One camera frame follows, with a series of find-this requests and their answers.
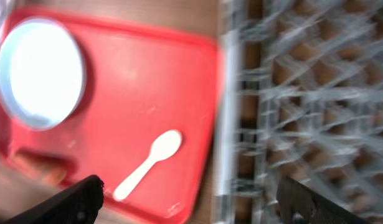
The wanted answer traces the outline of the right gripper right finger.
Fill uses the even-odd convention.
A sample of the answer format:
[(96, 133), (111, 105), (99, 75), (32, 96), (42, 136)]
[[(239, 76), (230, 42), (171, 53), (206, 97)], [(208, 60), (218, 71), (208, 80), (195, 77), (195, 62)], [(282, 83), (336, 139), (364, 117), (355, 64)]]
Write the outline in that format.
[(286, 224), (369, 224), (290, 177), (279, 181), (276, 200)]

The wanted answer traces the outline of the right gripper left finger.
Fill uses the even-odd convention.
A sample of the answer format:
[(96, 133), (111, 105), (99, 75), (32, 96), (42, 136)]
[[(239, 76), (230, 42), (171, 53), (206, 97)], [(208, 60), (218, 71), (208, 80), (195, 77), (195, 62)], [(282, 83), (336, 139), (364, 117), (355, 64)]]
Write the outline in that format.
[(4, 224), (94, 224), (103, 206), (103, 181), (90, 175)]

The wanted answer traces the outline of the white plastic spoon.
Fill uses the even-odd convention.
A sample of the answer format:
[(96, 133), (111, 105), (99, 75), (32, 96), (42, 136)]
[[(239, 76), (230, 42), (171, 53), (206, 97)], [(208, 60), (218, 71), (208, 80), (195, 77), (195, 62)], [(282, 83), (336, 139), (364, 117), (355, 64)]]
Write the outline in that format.
[(158, 136), (153, 141), (146, 160), (119, 184), (113, 191), (113, 198), (116, 201), (127, 198), (155, 163), (173, 156), (181, 144), (182, 134), (178, 130), (172, 129)]

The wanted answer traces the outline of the light blue plate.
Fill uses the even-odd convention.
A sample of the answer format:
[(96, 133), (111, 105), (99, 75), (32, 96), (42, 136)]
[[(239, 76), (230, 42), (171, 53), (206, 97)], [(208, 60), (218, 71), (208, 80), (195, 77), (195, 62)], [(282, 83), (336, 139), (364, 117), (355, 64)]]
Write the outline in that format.
[(57, 21), (32, 17), (16, 25), (0, 48), (0, 102), (31, 129), (52, 129), (75, 111), (87, 84), (84, 56)]

